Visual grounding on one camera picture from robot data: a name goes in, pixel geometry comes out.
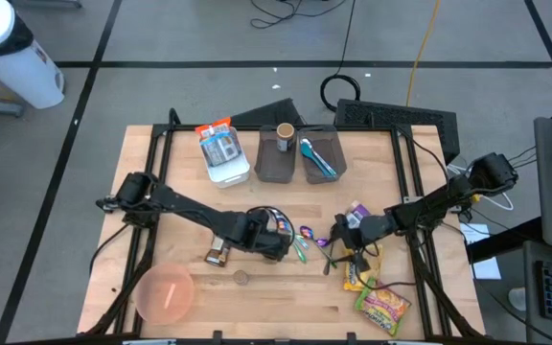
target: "metal bracket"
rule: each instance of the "metal bracket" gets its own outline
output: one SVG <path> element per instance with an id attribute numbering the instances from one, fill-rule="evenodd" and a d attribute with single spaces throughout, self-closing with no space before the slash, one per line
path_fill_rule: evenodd
<path id="1" fill-rule="evenodd" d="M 212 333 L 212 345 L 220 345 L 222 343 L 222 331 L 214 331 Z"/>
<path id="2" fill-rule="evenodd" d="M 346 333 L 346 345 L 357 345 L 357 335 L 355 332 Z"/>

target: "white cable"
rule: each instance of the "white cable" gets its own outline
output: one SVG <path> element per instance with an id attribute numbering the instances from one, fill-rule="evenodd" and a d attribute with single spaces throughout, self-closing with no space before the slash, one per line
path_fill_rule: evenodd
<path id="1" fill-rule="evenodd" d="M 447 169 L 449 169 L 451 172 L 453 173 L 460 173 L 460 172 L 465 172 L 466 171 L 466 168 L 462 168 L 462 167 L 457 167 L 456 165 L 454 164 L 449 164 L 447 166 Z M 515 210 L 515 205 L 513 204 L 513 202 L 510 200 L 510 198 L 508 197 L 508 195 L 506 195 L 506 193 L 502 193 L 502 195 L 504 196 L 504 198 L 506 199 L 506 201 L 508 202 L 508 206 L 504 206 L 502 204 L 500 204 L 499 202 L 493 200 L 492 198 L 488 197 L 488 196 L 484 196 L 484 195 L 481 195 L 480 197 L 482 198 L 485 198 L 487 199 L 489 202 L 491 202 L 493 205 L 499 207 L 500 209 L 504 210 L 504 211 L 513 211 Z"/>
<path id="2" fill-rule="evenodd" d="M 499 208 L 502 209 L 502 210 L 505 210 L 505 211 L 513 211 L 513 210 L 515 210 L 515 205 L 513 205 L 513 202 L 512 202 L 512 201 L 510 200 L 510 198 L 506 195 L 506 193 L 502 193 L 502 195 L 504 196 L 504 198 L 506 199 L 506 201 L 508 201 L 508 206 L 504 206 L 504 205 L 500 204 L 499 202 L 493 200 L 492 198 L 490 198 L 490 197 L 488 197 L 488 196 L 481 195 L 480 197 L 487 199 L 487 201 L 491 202 L 493 205 L 499 207 Z"/>
<path id="3" fill-rule="evenodd" d="M 466 168 L 461 168 L 461 167 L 457 167 L 456 165 L 454 164 L 448 164 L 449 167 L 452 167 L 458 171 L 461 171 L 461 172 L 464 172 L 466 170 Z"/>

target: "power cord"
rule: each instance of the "power cord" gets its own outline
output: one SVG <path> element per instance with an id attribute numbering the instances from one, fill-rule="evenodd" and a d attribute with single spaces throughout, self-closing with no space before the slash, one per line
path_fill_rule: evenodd
<path id="1" fill-rule="evenodd" d="M 351 6 L 351 15 L 349 16 L 349 26 L 346 29 L 346 38 L 344 39 L 344 49 L 342 50 L 342 58 L 340 59 L 340 64 L 337 67 L 337 71 L 329 77 L 326 77 L 323 82 L 321 82 L 320 92 L 321 92 L 321 101 L 323 101 L 323 104 L 331 111 L 335 112 L 337 108 L 327 102 L 327 98 L 325 97 L 325 87 L 327 87 L 327 84 L 330 81 L 333 80 L 342 80 L 348 82 L 352 87 L 355 89 L 355 101 L 359 101 L 361 98 L 361 86 L 359 86 L 359 83 L 353 78 L 345 75 L 341 75 L 340 70 L 342 69 L 342 65 L 344 64 L 344 57 L 346 56 L 346 47 L 349 43 L 349 34 L 351 33 L 351 23 L 353 23 L 353 12 L 355 11 L 355 3 L 357 0 L 353 0 L 353 5 Z"/>
<path id="2" fill-rule="evenodd" d="M 276 222 L 278 222 L 278 218 L 280 216 L 282 216 L 282 218 L 284 218 L 287 222 L 288 222 L 288 225 L 290 226 L 290 230 L 291 230 L 291 242 L 288 244 L 289 247 L 291 247 L 293 245 L 293 243 L 295 242 L 295 226 L 293 225 L 293 222 L 291 221 L 291 219 L 289 219 L 287 217 L 287 215 L 277 209 L 276 207 L 273 207 L 273 206 L 257 206 L 257 207 L 253 207 L 251 209 L 249 209 L 248 211 L 246 211 L 246 214 L 249 214 L 251 213 L 252 211 L 256 211 L 256 210 L 264 210 L 266 212 L 268 212 L 270 215 L 272 215 L 274 217 L 274 220 Z"/>
<path id="3" fill-rule="evenodd" d="M 436 0 L 436 5 L 433 7 L 433 14 L 429 20 L 429 25 L 427 26 L 427 31 L 425 31 L 425 36 L 423 37 L 423 43 L 421 43 L 421 49 L 417 55 L 417 59 L 414 60 L 412 65 L 412 71 L 410 71 L 410 82 L 408 83 L 408 92 L 406 94 L 406 106 L 410 106 L 410 92 L 412 92 L 412 86 L 414 85 L 414 75 L 417 72 L 417 66 L 423 55 L 423 50 L 426 48 L 427 39 L 433 31 L 433 23 L 436 21 L 436 16 L 438 15 L 438 9 L 440 9 L 440 0 Z"/>
<path id="4" fill-rule="evenodd" d="M 468 252 L 468 255 L 470 255 L 470 261 L 473 262 L 473 258 L 472 258 L 472 255 L 470 252 Z M 482 288 L 502 309 L 504 309 L 504 311 L 508 312 L 511 316 L 513 316 L 518 322 L 522 323 L 523 325 L 525 325 L 525 327 L 528 327 L 530 329 L 532 329 L 532 331 L 536 332 L 537 334 L 540 334 L 542 336 L 544 336 L 545 338 L 549 339 L 552 341 L 552 335 L 550 334 L 547 334 L 545 333 L 544 331 L 541 331 L 540 329 L 532 326 L 530 323 L 528 323 L 527 321 L 523 320 L 521 317 L 519 317 L 517 314 L 515 314 L 513 311 L 510 310 L 510 308 L 506 307 L 506 305 L 500 301 L 497 297 L 495 297 L 495 295 L 493 295 L 492 293 L 490 293 L 481 283 L 478 279 L 476 279 L 476 269 L 474 268 L 474 264 L 471 264 L 470 265 L 471 267 L 471 274 L 472 274 L 472 278 L 474 279 L 474 281 L 476 283 L 478 283 L 478 285 L 480 286 L 480 288 Z"/>
<path id="5" fill-rule="evenodd" d="M 97 250 L 95 250 L 95 253 L 93 253 L 93 257 L 91 257 L 91 263 L 89 264 L 89 267 L 88 267 L 88 275 L 89 276 L 91 275 L 91 272 L 93 271 L 93 264 L 95 263 L 95 259 L 97 259 L 97 256 L 100 254 L 102 249 L 104 249 L 104 247 L 106 247 L 108 243 L 112 242 L 112 240 L 114 240 L 117 236 L 121 235 L 121 233 L 125 229 L 127 229 L 128 227 L 129 227 L 129 224 L 123 225 L 122 228 L 117 230 L 112 236 L 107 238 L 107 240 L 105 240 L 102 244 L 100 244 L 99 247 L 97 247 Z"/>
<path id="6" fill-rule="evenodd" d="M 517 166 L 514 166 L 513 168 L 515 169 L 518 169 L 518 168 L 523 168 L 525 167 L 526 165 L 530 165 L 532 163 L 536 163 L 536 159 L 532 160 L 532 161 L 529 161 L 529 162 L 526 162 L 526 163 L 523 163 L 523 164 L 520 164 L 520 165 L 517 165 Z"/>
<path id="7" fill-rule="evenodd" d="M 370 287 L 369 284 L 367 284 L 367 282 L 364 282 L 362 279 L 361 279 L 361 274 L 359 272 L 359 268 L 356 267 L 355 269 L 355 275 L 356 275 L 356 279 L 366 288 L 369 288 L 371 290 L 374 290 L 374 291 L 377 291 L 377 290 L 382 290 L 382 289 L 386 289 L 386 288 L 390 288 L 390 287 L 395 287 L 395 286 L 407 286 L 407 287 L 414 287 L 416 286 L 417 284 L 416 283 L 408 283 L 408 282 L 393 282 L 393 283 L 389 283 L 389 284 L 385 284 L 383 286 L 373 286 L 373 287 Z"/>
<path id="8" fill-rule="evenodd" d="M 535 148 L 536 148 L 536 146 L 533 146 L 533 147 L 531 147 L 531 148 L 529 148 L 529 149 L 526 149 L 525 151 L 521 152 L 520 154 L 514 156 L 513 158 L 509 158 L 508 161 L 509 161 L 509 162 L 512 162 L 512 161 L 514 161 L 515 159 L 521 157 L 523 154 L 525 154 L 525 153 L 527 153 L 527 152 L 529 152 L 529 151 L 531 151 L 531 150 L 534 150 Z"/>
<path id="9" fill-rule="evenodd" d="M 464 235 L 463 231 L 461 231 L 461 229 L 457 229 L 455 226 L 453 225 L 450 225 L 448 223 L 445 223 L 445 222 L 442 222 L 443 225 L 445 225 L 446 227 L 452 229 L 452 230 L 455 230 L 457 231 L 458 233 L 461 234 L 461 236 L 463 236 L 464 238 L 464 245 L 468 245 L 467 241 L 466 241 L 466 236 Z M 470 255 L 470 261 L 473 261 L 472 259 L 472 254 L 470 252 L 468 252 L 468 255 Z M 532 329 L 534 332 L 546 337 L 547 339 L 549 340 L 552 340 L 552 336 L 539 330 L 538 328 L 530 325 L 529 323 L 527 323 L 527 321 L 523 320 L 522 318 L 520 318 L 518 315 L 516 315 L 514 312 L 512 312 L 508 307 L 506 307 L 506 305 L 504 303 L 502 303 L 500 300 L 497 299 L 497 297 L 495 297 L 495 295 L 493 295 L 492 293 L 490 293 L 489 291 L 487 291 L 487 289 L 485 287 L 483 287 L 483 285 L 480 283 L 480 281 L 476 278 L 476 270 L 474 268 L 474 264 L 471 264 L 470 265 L 471 267 L 471 272 L 472 272 L 472 278 L 475 280 L 476 283 L 478 283 L 480 285 L 480 288 L 482 288 L 489 296 L 491 296 L 491 298 L 496 302 L 498 303 L 498 305 L 500 307 L 502 307 L 504 309 L 504 311 L 508 312 L 511 316 L 513 316 L 518 322 L 524 324 L 526 327 L 529 327 L 530 329 Z"/>
<path id="10" fill-rule="evenodd" d="M 273 27 L 274 25 L 280 24 L 285 20 L 289 20 L 289 19 L 293 18 L 296 15 L 305 16 L 305 17 L 309 17 L 309 18 L 315 18 L 317 16 L 321 16 L 323 14 L 326 14 L 328 12 L 331 12 L 331 11 L 337 9 L 338 7 L 340 7 L 342 4 L 344 4 L 346 2 L 346 0 L 342 0 L 337 5 L 331 7 L 327 10 L 324 10 L 322 12 L 319 12 L 319 13 L 299 13 L 298 10 L 299 10 L 299 7 L 302 5 L 302 1 L 303 0 L 299 0 L 299 2 L 297 3 L 297 6 L 291 4 L 288 0 L 276 1 L 278 3 L 288 5 L 291 8 L 291 13 L 290 14 L 285 15 L 285 16 L 280 16 L 280 15 L 274 14 L 270 11 L 267 11 L 267 10 L 261 8 L 259 5 L 257 5 L 257 3 L 255 3 L 255 0 L 250 0 L 251 5 L 255 9 L 257 9 L 257 10 L 271 16 L 272 18 L 276 19 L 275 21 L 267 21 L 267 20 L 263 20 L 261 18 L 252 18 L 252 19 L 250 19 L 250 25 L 255 29 L 267 29 L 267 28 Z"/>
<path id="11" fill-rule="evenodd" d="M 462 167 L 458 167 L 454 164 L 449 164 L 447 166 L 447 169 L 450 171 L 450 172 L 453 172 L 453 173 L 456 173 L 456 174 L 459 174 L 459 173 L 464 173 L 467 171 L 466 168 L 462 168 Z M 493 205 L 499 207 L 500 209 L 504 210 L 504 211 L 514 211 L 515 210 L 515 205 L 513 204 L 513 202 L 511 201 L 511 199 L 508 197 L 508 195 L 506 193 L 502 193 L 502 196 L 504 196 L 504 198 L 506 199 L 506 202 L 508 202 L 508 206 L 504 206 L 502 204 L 500 204 L 499 202 L 493 200 L 491 197 L 489 196 L 484 196 L 484 195 L 481 195 L 480 197 L 491 202 Z"/>
<path id="12" fill-rule="evenodd" d="M 479 215 L 480 217 L 482 217 L 482 218 L 484 218 L 484 219 L 486 219 L 486 220 L 492 222 L 493 224 L 499 225 L 499 226 L 501 226 L 502 228 L 504 228 L 504 229 L 506 229 L 506 230 L 512 230 L 512 228 L 509 228 L 508 226 L 506 226 L 506 225 L 504 225 L 504 224 L 502 224 L 502 223 L 500 223 L 500 222 L 498 222 L 498 221 L 495 221 L 495 220 L 493 220 L 493 219 L 491 219 L 491 218 L 485 216 L 484 214 L 480 213 L 480 211 L 478 211 L 478 210 L 476 210 L 476 209 L 474 209 L 474 208 L 472 208 L 472 207 L 471 207 L 470 209 L 471 209 L 473 212 L 475 212 L 477 215 Z M 533 238 L 531 238 L 531 237 L 529 237 L 529 236 L 527 236 L 527 235 L 525 235 L 525 234 L 523 234 L 523 233 L 520 233 L 519 231 L 515 231 L 514 234 L 516 234 L 517 236 L 519 236 L 519 237 L 521 237 L 521 238 L 524 238 L 524 239 L 526 239 L 526 240 L 535 241 L 535 239 L 533 239 Z"/>

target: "white paper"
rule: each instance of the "white paper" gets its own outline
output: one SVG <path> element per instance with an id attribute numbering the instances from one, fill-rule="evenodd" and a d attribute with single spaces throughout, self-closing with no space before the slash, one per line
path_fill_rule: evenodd
<path id="1" fill-rule="evenodd" d="M 472 227 L 477 231 L 488 234 L 489 228 L 487 227 L 486 224 L 468 224 L 468 225 L 461 224 L 461 232 L 464 233 L 467 244 L 472 244 L 474 242 L 487 239 L 489 237 L 489 235 L 483 235 L 471 229 Z M 495 257 L 482 261 L 480 263 L 474 264 L 474 271 L 476 271 L 477 279 L 494 279 L 494 280 L 502 279 L 501 274 L 499 274 L 499 267 L 497 266 L 497 259 Z"/>

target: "wire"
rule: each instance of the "wire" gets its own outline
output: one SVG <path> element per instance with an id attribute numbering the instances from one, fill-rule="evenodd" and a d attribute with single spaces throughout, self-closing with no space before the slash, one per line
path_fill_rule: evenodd
<path id="1" fill-rule="evenodd" d="M 466 236 L 464 235 L 464 233 L 463 233 L 460 229 L 457 229 L 455 226 L 450 225 L 450 224 L 448 224 L 448 223 L 445 223 L 445 222 L 443 222 L 443 221 L 442 221 L 442 224 L 445 225 L 446 227 L 450 228 L 450 229 L 453 229 L 453 230 L 459 232 L 459 233 L 461 234 L 461 236 L 463 236 L 465 244 L 466 244 L 466 245 L 468 244 L 467 241 L 466 241 Z M 471 253 L 470 251 L 468 251 L 468 255 L 470 256 L 470 261 L 473 262 L 472 253 Z M 546 337 L 546 338 L 552 340 L 552 336 L 551 336 L 551 335 L 549 335 L 549 334 L 547 334 L 547 333 L 545 333 L 545 332 L 543 332 L 543 331 L 537 329 L 536 327 L 534 327 L 534 326 L 528 324 L 525 320 L 521 319 L 520 317 L 518 317 L 518 315 L 516 315 L 515 313 L 513 313 L 512 311 L 510 311 L 510 309 L 508 309 L 501 301 L 499 301 L 499 300 L 497 299 L 497 297 L 495 297 L 492 293 L 490 293 L 489 291 L 487 291 L 487 290 L 485 289 L 485 287 L 483 287 L 483 285 L 482 285 L 482 284 L 478 281 L 478 279 L 476 278 L 476 270 L 475 270 L 475 268 L 474 268 L 474 264 L 471 264 L 470 267 L 471 267 L 472 277 L 473 277 L 473 279 L 475 280 L 475 282 L 478 283 L 478 284 L 480 285 L 480 287 L 481 287 L 483 290 L 485 290 L 485 292 L 487 292 L 487 294 L 489 294 L 489 295 L 494 299 L 494 301 L 495 301 L 496 303 L 498 303 L 498 305 L 499 305 L 500 307 L 502 307 L 506 312 L 508 312 L 509 314 L 511 314 L 511 316 L 513 316 L 518 322 L 520 322 L 520 323 L 524 324 L 525 326 L 531 328 L 533 331 L 537 332 L 538 334 L 540 334 L 540 335 L 542 335 L 542 336 L 544 336 L 544 337 Z"/>
<path id="2" fill-rule="evenodd" d="M 340 70 L 342 69 L 342 65 L 344 64 L 344 57 L 346 56 L 346 47 L 349 43 L 349 34 L 351 33 L 351 24 L 353 23 L 353 13 L 355 12 L 355 3 L 357 0 L 353 0 L 353 5 L 351 6 L 351 14 L 349 15 L 349 25 L 346 29 L 346 38 L 344 39 L 344 49 L 342 50 L 342 58 L 340 59 L 340 63 L 337 67 L 337 71 L 329 77 L 326 77 L 323 82 L 321 82 L 321 86 L 319 88 L 320 95 L 321 95 L 321 101 L 323 104 L 331 111 L 335 112 L 337 110 L 337 107 L 330 104 L 327 101 L 327 97 L 325 97 L 325 88 L 327 87 L 327 84 L 332 80 L 342 80 L 348 82 L 352 87 L 355 89 L 355 101 L 359 101 L 361 98 L 361 86 L 359 86 L 359 83 L 353 78 L 345 75 L 341 75 Z"/>
<path id="3" fill-rule="evenodd" d="M 288 246 L 292 246 L 293 243 L 295 242 L 295 226 L 293 225 L 293 222 L 291 221 L 291 219 L 289 219 L 287 217 L 287 215 L 277 209 L 276 207 L 273 207 L 273 206 L 257 206 L 257 207 L 253 207 L 251 209 L 249 209 L 248 211 L 246 211 L 246 214 L 249 214 L 255 210 L 266 210 L 268 211 L 273 217 L 274 217 L 274 220 L 278 222 L 278 214 L 280 214 L 280 216 L 282 216 L 287 222 L 288 222 L 288 225 L 290 226 L 290 229 L 291 229 L 291 242 L 288 244 Z"/>
<path id="4" fill-rule="evenodd" d="M 362 279 L 361 279 L 361 274 L 359 272 L 359 268 L 356 267 L 355 269 L 355 275 L 356 275 L 356 279 L 366 288 L 369 288 L 371 290 L 382 290 L 382 289 L 386 289 L 386 288 L 389 288 L 389 287 L 394 287 L 394 286 L 408 286 L 408 287 L 414 287 L 416 286 L 417 284 L 416 283 L 408 283 L 408 282 L 393 282 L 393 283 L 389 283 L 389 284 L 386 284 L 386 285 L 383 285 L 383 286 L 380 286 L 380 287 L 376 287 L 376 286 L 373 286 L 373 287 L 370 287 L 366 282 L 364 282 Z"/>
<path id="5" fill-rule="evenodd" d="M 102 249 L 104 249 L 104 247 L 112 242 L 112 240 L 114 240 L 117 236 L 119 236 L 125 229 L 127 229 L 127 227 L 129 226 L 129 224 L 125 224 L 123 225 L 122 228 L 120 228 L 119 230 L 117 230 L 112 236 L 110 236 L 109 238 L 107 238 L 107 240 L 105 240 L 102 244 L 100 244 L 99 247 L 97 247 L 97 250 L 95 250 L 95 253 L 93 253 L 93 257 L 91 258 L 91 263 L 88 267 L 88 274 L 91 275 L 91 272 L 93 271 L 93 264 L 95 263 L 95 259 L 97 259 L 97 256 L 100 254 L 100 252 L 102 251 Z"/>
<path id="6" fill-rule="evenodd" d="M 447 191 L 448 191 L 448 190 L 449 190 L 449 173 L 447 172 L 447 168 L 445 168 L 445 166 L 444 166 L 444 165 L 442 164 L 442 162 L 440 161 L 440 158 L 438 158 L 438 156 L 437 156 L 434 152 L 430 151 L 429 149 L 424 148 L 421 144 L 417 143 L 417 141 L 414 140 L 414 138 L 413 138 L 410 134 L 406 133 L 401 127 L 399 127 L 398 125 L 394 125 L 394 126 L 395 126 L 395 128 L 398 129 L 398 131 L 399 131 L 403 136 L 405 136 L 406 138 L 410 139 L 410 140 L 414 143 L 414 145 L 418 146 L 419 149 L 421 149 L 421 150 L 423 150 L 423 151 L 425 151 L 425 152 L 431 154 L 431 156 L 433 157 L 433 159 L 436 160 L 436 162 L 437 162 L 438 165 L 440 166 L 440 169 L 442 169 L 442 173 L 445 175 L 445 180 L 447 181 Z"/>
<path id="7" fill-rule="evenodd" d="M 506 230 L 510 230 L 510 228 L 509 228 L 508 226 L 506 226 L 506 225 L 504 225 L 504 224 L 502 224 L 502 223 L 500 223 L 500 222 L 497 222 L 497 221 L 495 221 L 495 220 L 493 220 L 493 219 L 491 219 L 491 218 L 489 218 L 489 217 L 483 215 L 482 213 L 480 213 L 480 211 L 476 210 L 475 208 L 472 208 L 472 207 L 471 207 L 470 209 L 471 209 L 472 211 L 474 211 L 475 213 L 477 213 L 480 217 L 482 217 L 482 218 L 484 218 L 484 219 L 486 219 L 486 220 L 492 222 L 493 224 L 499 225 L 499 226 L 503 227 L 503 228 L 506 229 Z"/>
<path id="8" fill-rule="evenodd" d="M 534 159 L 533 161 L 530 161 L 530 162 L 527 162 L 527 163 L 524 163 L 524 164 L 515 166 L 515 167 L 513 167 L 513 168 L 515 168 L 515 169 L 523 168 L 523 167 L 525 167 L 526 165 L 530 165 L 530 164 L 535 163 L 535 162 L 536 162 L 536 159 Z"/>
<path id="9" fill-rule="evenodd" d="M 475 232 L 475 233 L 477 233 L 477 234 L 493 236 L 492 234 L 490 234 L 490 233 L 488 233 L 488 232 L 480 231 L 480 230 L 474 228 L 474 227 L 471 226 L 469 223 L 466 223 L 466 222 L 461 221 L 461 220 L 460 220 L 459 222 L 462 223 L 462 224 L 464 224 L 464 225 L 466 225 L 466 226 L 468 226 L 468 227 L 470 228 L 470 230 L 472 230 L 473 232 Z"/>
<path id="10" fill-rule="evenodd" d="M 459 174 L 460 172 L 465 172 L 466 171 L 466 168 L 463 168 L 463 167 L 458 167 L 456 165 L 453 165 L 453 164 L 449 164 L 447 166 L 447 169 L 453 173 L 457 173 Z M 511 199 L 508 197 L 508 195 L 506 193 L 502 193 L 502 195 L 504 196 L 504 198 L 506 199 L 506 201 L 508 202 L 508 206 L 504 206 L 502 204 L 500 204 L 499 202 L 493 200 L 491 197 L 489 196 L 485 196 L 485 195 L 481 195 L 480 197 L 486 199 L 487 201 L 491 202 L 493 205 L 499 207 L 500 209 L 502 210 L 505 210 L 505 211 L 514 211 L 515 210 L 515 205 L 513 204 L 513 202 L 511 201 Z"/>
<path id="11" fill-rule="evenodd" d="M 445 225 L 447 228 L 450 228 L 450 229 L 452 229 L 452 230 L 455 230 L 456 232 L 458 232 L 459 234 L 461 234 L 461 236 L 464 238 L 464 242 L 467 243 L 467 242 L 466 242 L 466 234 L 464 234 L 464 232 L 461 231 L 461 229 L 457 229 L 457 227 L 455 227 L 455 226 L 453 226 L 453 225 L 450 225 L 450 224 L 448 224 L 448 223 L 446 223 L 446 222 L 444 222 L 444 221 L 441 221 L 440 223 L 441 223 L 442 225 Z"/>
<path id="12" fill-rule="evenodd" d="M 493 220 L 493 219 L 491 219 L 491 218 L 489 218 L 489 217 L 483 215 L 483 214 L 480 213 L 478 210 L 476 210 L 476 209 L 474 209 L 474 208 L 472 208 L 472 207 L 471 207 L 470 209 L 471 209 L 472 211 L 474 211 L 476 214 L 478 214 L 480 217 L 482 217 L 482 218 L 484 218 L 484 219 L 486 219 L 486 220 L 492 222 L 492 223 L 495 224 L 495 225 L 499 225 L 499 226 L 503 227 L 503 228 L 506 229 L 506 230 L 513 230 L 512 228 L 509 228 L 508 226 L 506 226 L 506 225 L 504 225 L 504 224 L 502 224 L 502 223 L 500 223 L 500 222 L 498 222 L 498 221 L 495 221 L 495 220 Z M 513 233 L 514 233 L 515 235 L 519 236 L 519 237 L 522 237 L 522 238 L 526 239 L 526 240 L 534 241 L 534 242 L 537 241 L 537 239 L 534 239 L 534 238 L 532 238 L 532 237 L 529 237 L 529 236 L 527 236 L 527 235 L 525 235 L 525 234 L 523 234 L 523 233 L 521 233 L 521 232 L 519 232 L 519 231 L 513 231 Z"/>
<path id="13" fill-rule="evenodd" d="M 423 43 L 421 43 L 421 49 L 417 55 L 417 59 L 412 65 L 412 71 L 410 71 L 410 82 L 408 83 L 408 93 L 406 94 L 406 106 L 410 106 L 410 92 L 412 91 L 412 86 L 414 85 L 414 74 L 417 72 L 417 66 L 419 65 L 419 60 L 421 60 L 421 55 L 423 50 L 426 48 L 427 39 L 429 34 L 433 31 L 433 23 L 436 20 L 436 15 L 438 14 L 438 9 L 440 8 L 440 0 L 436 0 L 436 5 L 433 7 L 433 14 L 429 20 L 429 25 L 427 26 L 427 31 L 425 31 L 425 36 L 423 37 Z"/>
<path id="14" fill-rule="evenodd" d="M 368 253 L 369 256 L 377 258 L 377 257 L 380 255 L 379 246 L 376 244 L 375 241 L 372 242 L 372 244 L 374 245 L 374 249 L 376 249 L 376 254 L 374 254 L 374 253 L 372 253 L 371 251 L 369 251 L 369 250 L 367 249 L 366 246 L 363 246 L 363 247 L 361 248 L 361 252 L 362 252 L 362 253 Z"/>
<path id="15" fill-rule="evenodd" d="M 296 15 L 304 16 L 304 17 L 308 17 L 308 18 L 315 18 L 315 17 L 321 16 L 323 14 L 326 14 L 328 12 L 331 12 L 331 11 L 337 9 L 338 7 L 340 7 L 342 4 L 344 4 L 346 2 L 346 0 L 342 0 L 337 5 L 331 7 L 327 10 L 324 10 L 322 12 L 319 12 L 319 13 L 298 13 L 297 11 L 299 10 L 299 7 L 302 5 L 302 1 L 303 0 L 299 0 L 299 2 L 297 3 L 297 6 L 289 3 L 289 1 L 277 1 L 278 3 L 285 4 L 285 5 L 287 5 L 291 8 L 290 14 L 285 15 L 285 16 L 280 16 L 280 15 L 274 14 L 272 12 L 269 12 L 269 11 L 261 8 L 259 5 L 257 5 L 257 3 L 255 3 L 255 0 L 250 0 L 250 3 L 253 5 L 253 7 L 255 7 L 255 9 L 257 9 L 257 10 L 271 16 L 272 18 L 276 19 L 275 21 L 267 21 L 267 20 L 263 20 L 261 18 L 252 18 L 252 19 L 250 19 L 250 25 L 255 29 L 267 29 L 267 28 L 273 27 L 274 25 L 280 24 L 285 20 L 289 20 L 289 19 L 293 18 Z"/>
<path id="16" fill-rule="evenodd" d="M 470 256 L 470 261 L 473 262 L 473 257 L 472 257 L 472 253 L 470 251 L 468 251 L 468 255 Z M 510 310 L 510 308 L 508 308 L 502 301 L 500 301 L 497 297 L 495 297 L 495 295 L 493 295 L 492 293 L 490 293 L 481 283 L 480 281 L 476 278 L 476 269 L 474 267 L 474 264 L 471 264 L 471 274 L 472 274 L 472 278 L 475 280 L 476 283 L 478 283 L 478 285 L 480 286 L 480 288 L 482 288 L 489 296 L 491 296 L 491 298 L 500 306 L 504 309 L 504 311 L 508 312 L 511 316 L 513 316 L 518 322 L 522 323 L 523 325 L 525 325 L 526 327 L 532 329 L 532 331 L 536 332 L 537 334 L 540 334 L 542 336 L 544 336 L 545 338 L 549 339 L 552 341 L 552 335 L 549 335 L 548 333 L 545 333 L 544 331 L 541 331 L 540 329 L 534 327 L 533 325 L 531 325 L 530 323 L 528 323 L 527 321 L 523 320 L 521 317 L 519 317 L 516 313 L 514 313 L 512 310 Z"/>
<path id="17" fill-rule="evenodd" d="M 536 146 L 533 146 L 533 147 L 531 147 L 531 148 L 529 148 L 529 149 L 526 149 L 525 151 L 521 152 L 519 155 L 516 155 L 516 156 L 514 156 L 513 158 L 508 159 L 508 161 L 510 162 L 510 161 L 512 161 L 512 160 L 514 160 L 514 159 L 517 159 L 517 158 L 521 157 L 523 154 L 525 154 L 525 153 L 527 153 L 527 152 L 529 152 L 530 150 L 533 150 L 533 149 L 535 149 L 535 148 L 536 148 Z"/>
<path id="18" fill-rule="evenodd" d="M 534 152 L 534 153 L 533 153 L 531 156 L 529 156 L 529 157 L 526 157 L 526 158 L 524 158 L 524 159 L 520 159 L 520 160 L 518 160 L 517 162 L 511 162 L 511 165 L 513 165 L 513 167 L 514 167 L 514 166 L 520 165 L 521 163 L 527 163 L 527 162 L 531 161 L 532 159 L 536 159 L 536 157 L 537 157 L 537 156 L 536 156 L 536 153 Z"/>
<path id="19" fill-rule="evenodd" d="M 480 197 L 482 197 L 482 198 L 484 198 L 485 200 L 491 202 L 493 205 L 499 207 L 499 208 L 502 209 L 502 210 L 505 210 L 505 211 L 514 211 L 514 210 L 515 210 L 515 205 L 513 205 L 513 201 L 510 200 L 510 198 L 508 197 L 508 195 L 506 195 L 506 193 L 502 193 L 502 195 L 504 196 L 504 198 L 505 198 L 506 201 L 508 202 L 508 206 L 504 206 L 504 205 L 500 204 L 499 202 L 493 200 L 493 199 L 490 198 L 489 196 L 481 195 Z"/>

